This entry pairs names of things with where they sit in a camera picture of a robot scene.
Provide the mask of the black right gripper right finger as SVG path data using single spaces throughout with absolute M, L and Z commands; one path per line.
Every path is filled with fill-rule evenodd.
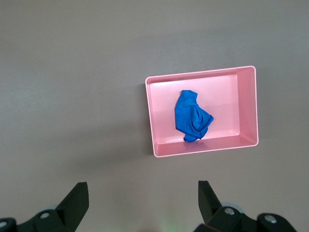
M 204 223 L 194 232 L 296 232 L 280 215 L 261 213 L 252 219 L 232 206 L 223 206 L 208 181 L 198 182 L 198 206 Z

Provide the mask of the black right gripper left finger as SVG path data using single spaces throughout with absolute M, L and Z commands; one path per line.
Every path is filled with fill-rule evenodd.
M 54 210 L 43 210 L 17 226 L 17 232 L 75 232 L 89 208 L 86 182 L 79 182 Z

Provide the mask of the blue glove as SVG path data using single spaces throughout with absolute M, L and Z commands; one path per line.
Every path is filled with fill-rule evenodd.
M 175 112 L 175 127 L 184 134 L 187 143 L 202 139 L 208 132 L 214 117 L 200 108 L 196 92 L 182 90 L 177 100 Z

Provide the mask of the pink plastic bin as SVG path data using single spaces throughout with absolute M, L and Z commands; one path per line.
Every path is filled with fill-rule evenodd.
M 259 142 L 256 69 L 243 66 L 150 76 L 145 81 L 153 153 L 158 158 L 256 146 Z M 206 135 L 184 141 L 174 109 L 182 90 L 214 117 Z

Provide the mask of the brown table cover sheet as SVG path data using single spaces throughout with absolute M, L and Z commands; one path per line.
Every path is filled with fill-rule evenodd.
M 247 65 L 257 146 L 153 155 L 148 76 Z M 76 232 L 192 232 L 200 180 L 309 232 L 309 0 L 0 0 L 0 218 L 85 181 Z

